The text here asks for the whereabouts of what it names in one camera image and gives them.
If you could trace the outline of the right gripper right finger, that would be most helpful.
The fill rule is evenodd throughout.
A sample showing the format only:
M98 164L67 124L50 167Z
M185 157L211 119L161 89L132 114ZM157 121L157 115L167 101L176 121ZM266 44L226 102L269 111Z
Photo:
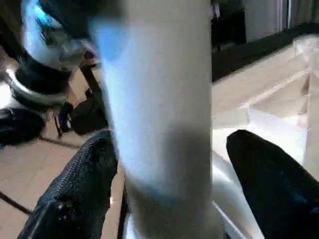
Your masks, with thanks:
M319 183L279 146L247 130L226 149L245 199L267 239L319 237Z

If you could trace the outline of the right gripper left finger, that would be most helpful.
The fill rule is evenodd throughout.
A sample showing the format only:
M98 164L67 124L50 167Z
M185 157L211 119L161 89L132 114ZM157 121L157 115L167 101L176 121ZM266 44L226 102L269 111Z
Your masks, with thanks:
M50 183L18 238L99 239L117 168L112 134L100 130Z

